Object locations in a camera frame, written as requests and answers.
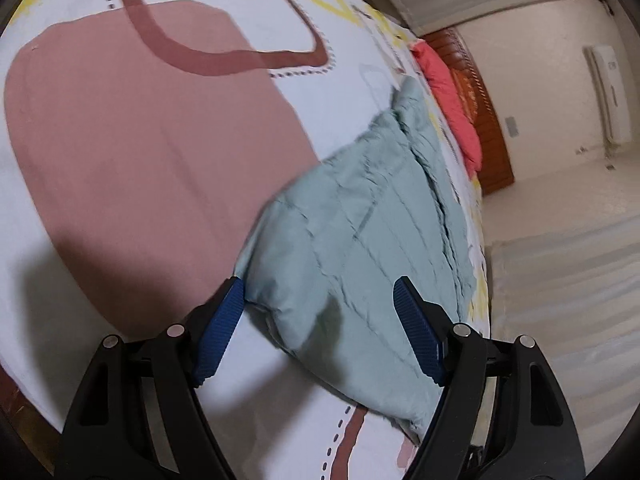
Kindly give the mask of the brown wooden headboard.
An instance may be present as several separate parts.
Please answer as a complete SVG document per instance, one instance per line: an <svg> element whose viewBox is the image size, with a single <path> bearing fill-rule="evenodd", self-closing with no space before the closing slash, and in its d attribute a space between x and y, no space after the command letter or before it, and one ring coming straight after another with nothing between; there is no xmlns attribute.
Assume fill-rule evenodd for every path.
<svg viewBox="0 0 640 480"><path fill-rule="evenodd" d="M423 36L454 76L463 76L462 96L471 104L474 128L480 137L483 167L478 174L483 195L487 196L515 181L502 128L491 102L485 81L473 55L455 27Z"/></svg>

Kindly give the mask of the white wall air conditioner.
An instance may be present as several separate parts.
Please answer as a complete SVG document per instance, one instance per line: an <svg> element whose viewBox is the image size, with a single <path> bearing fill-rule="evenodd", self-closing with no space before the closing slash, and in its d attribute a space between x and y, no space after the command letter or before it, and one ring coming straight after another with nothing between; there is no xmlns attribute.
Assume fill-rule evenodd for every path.
<svg viewBox="0 0 640 480"><path fill-rule="evenodd" d="M612 46L595 44L586 47L594 76L606 142L621 146L632 140L629 107L620 63Z"/></svg>

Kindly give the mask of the white striped curtain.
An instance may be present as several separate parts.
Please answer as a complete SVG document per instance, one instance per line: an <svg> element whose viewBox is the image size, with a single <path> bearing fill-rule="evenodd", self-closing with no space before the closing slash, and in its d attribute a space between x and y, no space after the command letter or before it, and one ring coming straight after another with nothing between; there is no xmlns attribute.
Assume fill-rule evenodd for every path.
<svg viewBox="0 0 640 480"><path fill-rule="evenodd" d="M639 404L639 218L490 248L491 333L533 337L593 470Z"/></svg>

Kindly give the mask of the red pillow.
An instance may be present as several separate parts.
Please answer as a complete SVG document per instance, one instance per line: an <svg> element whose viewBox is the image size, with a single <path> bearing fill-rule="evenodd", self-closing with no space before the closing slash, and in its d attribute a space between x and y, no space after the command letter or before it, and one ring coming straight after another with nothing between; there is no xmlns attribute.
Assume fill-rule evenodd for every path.
<svg viewBox="0 0 640 480"><path fill-rule="evenodd" d="M446 63L424 40L415 42L410 51L458 142L466 172L473 179L482 169L482 148L472 122L465 115L454 77Z"/></svg>

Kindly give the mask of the white patterned bed sheet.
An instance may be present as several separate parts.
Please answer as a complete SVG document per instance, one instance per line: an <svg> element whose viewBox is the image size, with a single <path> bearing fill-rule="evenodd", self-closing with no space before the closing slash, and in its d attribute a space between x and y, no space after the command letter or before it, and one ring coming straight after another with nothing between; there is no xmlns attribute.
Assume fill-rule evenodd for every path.
<svg viewBox="0 0 640 480"><path fill-rule="evenodd" d="M23 0L1 38L1 363L55 462L100 340L154 337L212 296L274 193L352 144L416 74L361 0L145 0L205 52L322 42L321 68L164 63L122 0Z"/></svg>

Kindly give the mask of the mint green quilted jacket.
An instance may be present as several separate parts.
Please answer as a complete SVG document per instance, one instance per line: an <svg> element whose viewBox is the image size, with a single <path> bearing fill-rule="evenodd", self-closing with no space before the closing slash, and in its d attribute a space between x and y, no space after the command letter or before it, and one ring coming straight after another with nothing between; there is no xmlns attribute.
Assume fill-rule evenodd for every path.
<svg viewBox="0 0 640 480"><path fill-rule="evenodd" d="M420 370L393 287L410 278L461 321L476 277L463 208L415 79L354 143L264 209L235 271L285 352L414 440L425 436L440 390Z"/></svg>

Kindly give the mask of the grey wall switch plate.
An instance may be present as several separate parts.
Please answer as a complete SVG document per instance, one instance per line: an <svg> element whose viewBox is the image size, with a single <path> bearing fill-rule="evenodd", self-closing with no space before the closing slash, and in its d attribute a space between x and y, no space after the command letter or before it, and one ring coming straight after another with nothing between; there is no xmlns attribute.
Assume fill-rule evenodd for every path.
<svg viewBox="0 0 640 480"><path fill-rule="evenodd" d="M520 130L518 130L518 123L516 122L516 119L513 116L509 116L504 120L504 123L506 124L506 131L510 138L517 138L520 134Z"/></svg>

